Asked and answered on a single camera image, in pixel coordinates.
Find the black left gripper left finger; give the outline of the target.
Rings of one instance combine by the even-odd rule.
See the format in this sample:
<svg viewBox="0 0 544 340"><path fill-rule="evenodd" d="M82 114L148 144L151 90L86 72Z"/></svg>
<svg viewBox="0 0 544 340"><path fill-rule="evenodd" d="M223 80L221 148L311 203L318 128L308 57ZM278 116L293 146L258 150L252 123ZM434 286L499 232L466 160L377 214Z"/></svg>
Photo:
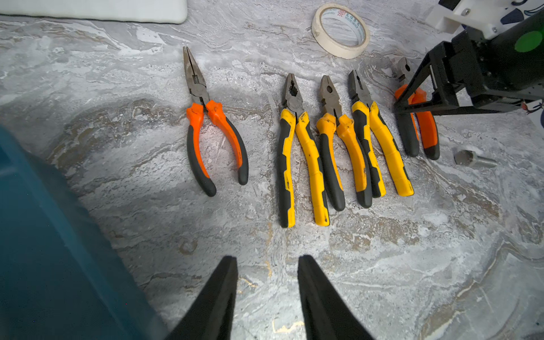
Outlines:
<svg viewBox="0 0 544 340"><path fill-rule="evenodd" d="M224 256L168 339L230 339L237 293L237 259Z"/></svg>

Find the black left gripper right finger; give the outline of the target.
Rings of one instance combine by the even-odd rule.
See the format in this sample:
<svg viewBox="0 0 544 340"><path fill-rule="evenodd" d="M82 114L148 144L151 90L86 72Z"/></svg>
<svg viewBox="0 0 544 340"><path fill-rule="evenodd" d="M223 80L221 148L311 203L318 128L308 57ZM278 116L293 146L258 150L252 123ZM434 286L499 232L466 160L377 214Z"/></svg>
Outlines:
<svg viewBox="0 0 544 340"><path fill-rule="evenodd" d="M348 309L312 256L299 258L297 276L308 339L373 338Z"/></svg>

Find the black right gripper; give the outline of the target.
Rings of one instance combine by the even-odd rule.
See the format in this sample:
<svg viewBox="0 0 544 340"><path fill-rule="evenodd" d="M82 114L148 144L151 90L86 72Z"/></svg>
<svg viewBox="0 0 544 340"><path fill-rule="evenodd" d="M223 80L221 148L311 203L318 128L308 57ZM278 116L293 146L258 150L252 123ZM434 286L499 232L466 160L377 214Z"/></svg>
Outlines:
<svg viewBox="0 0 544 340"><path fill-rule="evenodd" d="M542 31L503 33L487 40L466 30L451 45L449 55L425 55L418 67L405 57L398 61L396 116L503 113L543 99ZM470 106L459 104L462 89Z"/></svg>

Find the yellow black pliers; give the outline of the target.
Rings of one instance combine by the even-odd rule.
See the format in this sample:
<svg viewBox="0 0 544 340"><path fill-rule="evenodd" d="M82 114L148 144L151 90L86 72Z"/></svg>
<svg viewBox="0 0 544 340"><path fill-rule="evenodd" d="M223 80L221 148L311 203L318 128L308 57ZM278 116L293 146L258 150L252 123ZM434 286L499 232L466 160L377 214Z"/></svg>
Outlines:
<svg viewBox="0 0 544 340"><path fill-rule="evenodd" d="M368 183L371 185L373 197L383 197L387 191L373 150L372 135L378 140L398 195L412 196L415 191L405 170L395 138L383 120L378 104L372 100L368 87L355 69L348 75L348 91L355 121L355 132L363 147L366 169L370 175Z"/></svg>

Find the yellow combination pliers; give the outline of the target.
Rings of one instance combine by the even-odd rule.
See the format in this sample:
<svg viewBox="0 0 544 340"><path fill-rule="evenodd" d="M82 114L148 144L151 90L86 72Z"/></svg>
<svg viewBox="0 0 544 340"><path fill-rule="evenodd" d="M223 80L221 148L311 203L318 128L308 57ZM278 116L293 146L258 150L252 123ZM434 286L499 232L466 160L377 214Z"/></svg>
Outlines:
<svg viewBox="0 0 544 340"><path fill-rule="evenodd" d="M314 224L330 225L330 210L324 186L324 167L310 127L310 114L298 81L293 73L286 76L279 117L279 137L276 147L276 188L279 222L282 228L296 225L296 184L293 155L304 157L308 183L307 202L313 212Z"/></svg>

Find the teal plastic storage tray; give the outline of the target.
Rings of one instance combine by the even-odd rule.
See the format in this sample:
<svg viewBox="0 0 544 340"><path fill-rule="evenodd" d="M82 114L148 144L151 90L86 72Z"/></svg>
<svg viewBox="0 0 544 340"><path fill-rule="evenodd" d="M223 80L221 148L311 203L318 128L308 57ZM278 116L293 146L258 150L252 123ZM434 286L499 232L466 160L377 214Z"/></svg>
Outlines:
<svg viewBox="0 0 544 340"><path fill-rule="evenodd" d="M1 338L167 333L65 177L2 130Z"/></svg>

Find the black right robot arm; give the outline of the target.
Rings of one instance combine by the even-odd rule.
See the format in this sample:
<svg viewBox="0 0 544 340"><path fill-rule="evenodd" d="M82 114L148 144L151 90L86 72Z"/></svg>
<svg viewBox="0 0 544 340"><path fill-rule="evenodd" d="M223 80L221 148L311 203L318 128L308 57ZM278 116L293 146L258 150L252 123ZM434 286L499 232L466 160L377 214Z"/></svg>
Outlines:
<svg viewBox="0 0 544 340"><path fill-rule="evenodd" d="M543 99L543 12L491 40L468 28L422 60L396 115L503 113Z"/></svg>

